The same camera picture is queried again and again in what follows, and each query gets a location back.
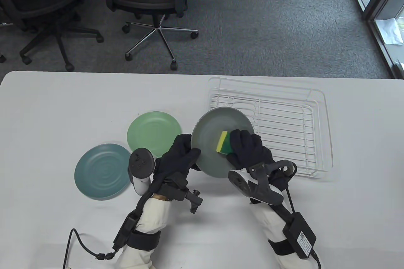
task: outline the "white sleeve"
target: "white sleeve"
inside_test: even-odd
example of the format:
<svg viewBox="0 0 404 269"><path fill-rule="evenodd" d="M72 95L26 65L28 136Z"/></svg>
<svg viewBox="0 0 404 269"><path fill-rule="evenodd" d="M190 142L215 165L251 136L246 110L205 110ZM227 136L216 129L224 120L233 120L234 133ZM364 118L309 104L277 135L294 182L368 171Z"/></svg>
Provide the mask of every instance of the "white sleeve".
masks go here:
<svg viewBox="0 0 404 269"><path fill-rule="evenodd" d="M147 200L136 230L143 233L156 233L167 225L170 202L155 198ZM137 250L125 245L122 254L115 263L115 269L155 269L150 261L153 250Z"/></svg>
<svg viewBox="0 0 404 269"><path fill-rule="evenodd" d="M264 234L269 240L275 243L286 240L286 237L283 234L283 228L286 223L276 214L275 211L272 210L271 207L267 204L259 203L250 204L250 208L264 229ZM296 253L289 255L277 255L274 253L274 255L282 269L318 269L317 262L311 255L308 259L301 259Z"/></svg>

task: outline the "teal plate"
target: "teal plate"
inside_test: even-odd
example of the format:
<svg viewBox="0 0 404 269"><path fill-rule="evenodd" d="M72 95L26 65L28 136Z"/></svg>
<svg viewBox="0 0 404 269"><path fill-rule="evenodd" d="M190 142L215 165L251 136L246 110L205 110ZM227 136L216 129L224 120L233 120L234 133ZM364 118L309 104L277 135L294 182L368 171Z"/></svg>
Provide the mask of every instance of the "teal plate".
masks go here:
<svg viewBox="0 0 404 269"><path fill-rule="evenodd" d="M74 181L82 194L94 200L109 200L130 183L130 152L117 144L98 145L78 161Z"/></svg>

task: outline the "light green plate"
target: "light green plate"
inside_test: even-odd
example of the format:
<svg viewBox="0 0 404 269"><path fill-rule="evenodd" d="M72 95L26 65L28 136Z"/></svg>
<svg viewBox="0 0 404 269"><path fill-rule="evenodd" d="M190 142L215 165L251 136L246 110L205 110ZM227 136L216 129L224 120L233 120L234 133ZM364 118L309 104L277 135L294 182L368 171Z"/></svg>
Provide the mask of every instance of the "light green plate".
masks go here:
<svg viewBox="0 0 404 269"><path fill-rule="evenodd" d="M130 149L146 148L161 157L181 134L177 120L165 112L152 111L138 116L129 126L127 140Z"/></svg>
<svg viewBox="0 0 404 269"><path fill-rule="evenodd" d="M207 112L198 121L192 132L191 147L201 149L196 164L199 169L211 177L225 178L234 169L226 155L216 152L222 131L234 129L248 130L254 133L254 127L247 116L231 107L219 107Z"/></svg>

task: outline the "power adapter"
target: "power adapter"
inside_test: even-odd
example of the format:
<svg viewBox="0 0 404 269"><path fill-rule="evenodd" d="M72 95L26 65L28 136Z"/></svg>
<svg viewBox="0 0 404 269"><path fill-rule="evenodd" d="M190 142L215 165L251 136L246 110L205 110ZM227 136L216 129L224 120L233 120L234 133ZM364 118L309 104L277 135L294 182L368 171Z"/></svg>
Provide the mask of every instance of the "power adapter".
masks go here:
<svg viewBox="0 0 404 269"><path fill-rule="evenodd" d="M307 259L313 251L316 235L300 212L292 213L292 223L286 224L283 234L301 259Z"/></svg>

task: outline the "label on adapter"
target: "label on adapter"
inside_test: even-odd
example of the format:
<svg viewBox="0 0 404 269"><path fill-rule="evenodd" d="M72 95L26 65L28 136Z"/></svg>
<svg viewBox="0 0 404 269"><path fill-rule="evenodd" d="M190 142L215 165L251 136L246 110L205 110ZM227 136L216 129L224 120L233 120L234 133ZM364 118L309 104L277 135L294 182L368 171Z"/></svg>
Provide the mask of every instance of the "label on adapter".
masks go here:
<svg viewBox="0 0 404 269"><path fill-rule="evenodd" d="M297 237L297 243L299 244L300 248L302 248L306 256L309 256L313 246L310 244L303 231L301 231L299 236Z"/></svg>

